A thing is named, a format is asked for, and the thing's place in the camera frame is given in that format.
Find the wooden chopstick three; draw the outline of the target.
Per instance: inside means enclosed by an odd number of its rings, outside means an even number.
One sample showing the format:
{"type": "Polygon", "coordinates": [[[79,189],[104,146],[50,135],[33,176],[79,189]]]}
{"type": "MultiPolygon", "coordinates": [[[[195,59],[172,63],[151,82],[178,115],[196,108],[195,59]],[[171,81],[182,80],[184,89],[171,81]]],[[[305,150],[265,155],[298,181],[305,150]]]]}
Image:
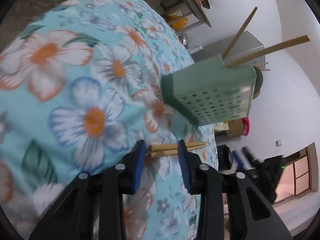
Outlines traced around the wooden chopstick three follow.
{"type": "Polygon", "coordinates": [[[262,62],[262,63],[256,63],[256,64],[253,64],[253,67],[262,67],[262,66],[265,66],[265,65],[267,65],[268,64],[268,62],[262,62]]]}

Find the wall socket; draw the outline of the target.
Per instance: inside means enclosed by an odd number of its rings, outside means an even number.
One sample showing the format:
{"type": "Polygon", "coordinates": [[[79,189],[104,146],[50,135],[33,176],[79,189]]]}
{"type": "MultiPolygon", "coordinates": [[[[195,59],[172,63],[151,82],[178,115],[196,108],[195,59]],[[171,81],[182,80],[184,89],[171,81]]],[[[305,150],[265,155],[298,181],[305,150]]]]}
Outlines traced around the wall socket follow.
{"type": "Polygon", "coordinates": [[[276,146],[277,146],[277,147],[281,146],[282,144],[283,144],[282,140],[278,139],[278,140],[276,141],[276,146]]]}

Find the wooden chopstick two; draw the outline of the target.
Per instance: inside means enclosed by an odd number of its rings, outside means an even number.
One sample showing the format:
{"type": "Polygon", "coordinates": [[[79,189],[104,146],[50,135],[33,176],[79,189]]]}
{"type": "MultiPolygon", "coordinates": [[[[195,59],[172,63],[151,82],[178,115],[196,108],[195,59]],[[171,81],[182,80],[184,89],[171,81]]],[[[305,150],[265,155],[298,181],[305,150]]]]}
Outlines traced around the wooden chopstick two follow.
{"type": "Polygon", "coordinates": [[[275,45],[267,47],[267,48],[265,48],[263,50],[259,50],[259,51],[253,52],[253,53],[251,53],[249,55],[246,55],[244,57],[241,57],[241,58],[239,58],[237,60],[234,60],[234,61],[232,61],[230,63],[225,64],[225,67],[227,67],[227,68],[236,67],[236,66],[244,64],[244,63],[246,63],[248,61],[251,61],[253,59],[256,59],[256,58],[259,58],[259,57],[262,57],[262,56],[265,56],[265,55],[268,55],[268,54],[271,54],[271,53],[274,53],[276,51],[280,51],[280,50],[287,49],[287,48],[290,48],[290,47],[293,47],[293,46],[297,46],[299,44],[304,44],[306,42],[310,42],[310,36],[309,35],[299,36],[297,38],[293,38],[293,39],[290,39],[290,40],[275,44],[275,45]]]}

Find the floral blue tablecloth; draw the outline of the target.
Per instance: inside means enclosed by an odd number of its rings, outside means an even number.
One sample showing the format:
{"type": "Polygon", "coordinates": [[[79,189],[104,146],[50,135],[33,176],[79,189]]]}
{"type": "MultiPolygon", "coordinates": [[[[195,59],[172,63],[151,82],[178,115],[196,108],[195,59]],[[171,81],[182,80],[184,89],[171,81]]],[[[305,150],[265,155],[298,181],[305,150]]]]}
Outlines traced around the floral blue tablecloth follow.
{"type": "Polygon", "coordinates": [[[147,145],[204,141],[161,99],[160,80],[193,64],[165,20],[143,0],[67,0],[1,50],[1,208],[22,239],[81,172],[116,165],[147,145]]]}

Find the wooden chopstick six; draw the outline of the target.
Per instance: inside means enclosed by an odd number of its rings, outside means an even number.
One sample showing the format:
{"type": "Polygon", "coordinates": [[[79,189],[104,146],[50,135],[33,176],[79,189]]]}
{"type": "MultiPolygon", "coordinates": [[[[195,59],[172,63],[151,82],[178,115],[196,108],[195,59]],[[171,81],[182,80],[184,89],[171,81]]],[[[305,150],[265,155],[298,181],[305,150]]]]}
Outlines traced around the wooden chopstick six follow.
{"type": "Polygon", "coordinates": [[[159,158],[164,156],[176,155],[178,153],[178,149],[168,150],[168,151],[153,151],[149,153],[152,158],[159,158]]]}

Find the wooden chopstick one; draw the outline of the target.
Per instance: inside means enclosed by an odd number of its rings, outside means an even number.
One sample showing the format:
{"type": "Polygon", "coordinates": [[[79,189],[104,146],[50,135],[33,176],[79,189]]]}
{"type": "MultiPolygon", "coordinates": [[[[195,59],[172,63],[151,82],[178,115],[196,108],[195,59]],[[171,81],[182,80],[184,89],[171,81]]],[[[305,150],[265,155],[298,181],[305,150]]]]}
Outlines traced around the wooden chopstick one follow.
{"type": "Polygon", "coordinates": [[[246,30],[247,26],[249,25],[249,23],[251,22],[252,18],[254,17],[255,13],[257,12],[258,7],[255,7],[252,12],[249,14],[249,16],[246,18],[245,22],[242,24],[242,26],[240,27],[239,31],[236,33],[236,35],[233,37],[233,39],[231,40],[230,44],[227,46],[227,48],[224,50],[224,52],[221,54],[221,58],[224,59],[229,52],[231,51],[231,49],[233,48],[233,46],[236,44],[236,42],[238,41],[238,39],[240,38],[240,36],[242,35],[242,33],[246,30]]]}

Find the green plastic utensil holder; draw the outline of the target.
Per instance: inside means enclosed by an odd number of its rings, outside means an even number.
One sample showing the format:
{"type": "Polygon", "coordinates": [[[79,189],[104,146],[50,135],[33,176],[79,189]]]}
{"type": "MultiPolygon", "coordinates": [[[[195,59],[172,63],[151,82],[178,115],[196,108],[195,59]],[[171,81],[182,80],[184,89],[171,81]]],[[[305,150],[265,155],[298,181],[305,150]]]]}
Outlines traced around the green plastic utensil holder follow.
{"type": "Polygon", "coordinates": [[[227,68],[220,55],[162,76],[165,104],[196,126],[249,115],[257,75],[253,66],[227,68]]]}

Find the white work table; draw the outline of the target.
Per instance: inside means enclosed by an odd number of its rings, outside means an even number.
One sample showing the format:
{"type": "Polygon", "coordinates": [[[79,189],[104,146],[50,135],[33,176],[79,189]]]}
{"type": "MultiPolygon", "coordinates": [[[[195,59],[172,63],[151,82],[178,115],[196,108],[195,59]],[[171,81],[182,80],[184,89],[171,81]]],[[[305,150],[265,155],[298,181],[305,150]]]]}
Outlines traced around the white work table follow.
{"type": "Polygon", "coordinates": [[[202,10],[202,7],[199,5],[199,3],[197,3],[195,0],[182,0],[182,1],[189,9],[189,12],[183,15],[182,18],[193,14],[198,19],[198,21],[177,31],[176,32],[177,35],[182,35],[187,31],[190,31],[191,29],[194,29],[203,24],[206,24],[210,28],[212,27],[209,19],[207,18],[206,14],[202,10]]]}

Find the cardboard box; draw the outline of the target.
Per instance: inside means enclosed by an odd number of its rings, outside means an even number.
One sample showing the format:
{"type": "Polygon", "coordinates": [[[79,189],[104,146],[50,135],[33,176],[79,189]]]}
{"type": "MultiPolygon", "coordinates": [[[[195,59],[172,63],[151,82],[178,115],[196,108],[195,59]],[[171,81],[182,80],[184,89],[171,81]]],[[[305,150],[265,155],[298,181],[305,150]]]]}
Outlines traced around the cardboard box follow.
{"type": "Polygon", "coordinates": [[[213,127],[215,133],[224,134],[228,138],[241,137],[245,132],[245,126],[241,119],[221,122],[214,124],[213,127]]]}

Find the yellow plastic bag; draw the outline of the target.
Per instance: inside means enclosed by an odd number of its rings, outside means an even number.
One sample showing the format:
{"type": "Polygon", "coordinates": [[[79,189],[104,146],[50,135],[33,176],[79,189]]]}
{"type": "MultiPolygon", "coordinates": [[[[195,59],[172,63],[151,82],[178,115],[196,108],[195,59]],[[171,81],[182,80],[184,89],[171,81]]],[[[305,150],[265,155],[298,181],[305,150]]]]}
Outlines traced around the yellow plastic bag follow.
{"type": "Polygon", "coordinates": [[[170,27],[172,29],[174,29],[174,31],[180,31],[182,30],[187,24],[188,24],[188,18],[187,17],[183,17],[180,20],[171,23],[171,21],[174,21],[176,19],[180,18],[178,15],[167,15],[165,16],[165,20],[166,22],[170,25],[170,27]]]}

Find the wooden chopstick five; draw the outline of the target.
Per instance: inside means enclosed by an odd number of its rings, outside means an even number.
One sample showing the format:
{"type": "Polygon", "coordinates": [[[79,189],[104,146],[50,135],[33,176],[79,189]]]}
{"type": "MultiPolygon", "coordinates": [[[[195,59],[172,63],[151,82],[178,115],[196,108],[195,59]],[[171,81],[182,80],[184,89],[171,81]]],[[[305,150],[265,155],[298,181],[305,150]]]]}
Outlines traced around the wooden chopstick five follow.
{"type": "MultiPolygon", "coordinates": [[[[185,145],[188,150],[197,150],[207,146],[206,142],[188,142],[185,145]]],[[[178,144],[158,144],[158,145],[151,145],[150,151],[168,151],[168,150],[175,150],[178,149],[178,144]]]]}

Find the beige round soup ladle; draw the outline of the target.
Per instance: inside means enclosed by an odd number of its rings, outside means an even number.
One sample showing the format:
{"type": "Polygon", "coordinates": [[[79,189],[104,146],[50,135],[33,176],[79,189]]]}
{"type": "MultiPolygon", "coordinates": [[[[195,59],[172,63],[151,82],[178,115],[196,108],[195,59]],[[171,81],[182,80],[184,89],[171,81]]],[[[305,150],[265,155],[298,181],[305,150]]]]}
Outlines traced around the beige round soup ladle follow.
{"type": "Polygon", "coordinates": [[[260,94],[260,89],[263,84],[263,74],[262,71],[258,67],[254,67],[255,74],[256,74],[256,81],[255,81],[255,87],[253,92],[253,99],[257,98],[260,94]]]}

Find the pink plastic bag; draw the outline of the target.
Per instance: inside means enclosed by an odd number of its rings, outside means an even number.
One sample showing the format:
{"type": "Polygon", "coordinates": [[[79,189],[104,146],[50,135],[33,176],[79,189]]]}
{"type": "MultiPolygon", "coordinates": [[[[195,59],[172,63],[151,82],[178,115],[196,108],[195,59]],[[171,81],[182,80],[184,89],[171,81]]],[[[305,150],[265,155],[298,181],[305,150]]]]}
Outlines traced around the pink plastic bag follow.
{"type": "Polygon", "coordinates": [[[244,126],[244,133],[243,133],[243,136],[248,136],[249,134],[249,129],[250,129],[250,123],[249,123],[249,118],[248,117],[245,117],[245,118],[242,118],[242,124],[244,126]]]}

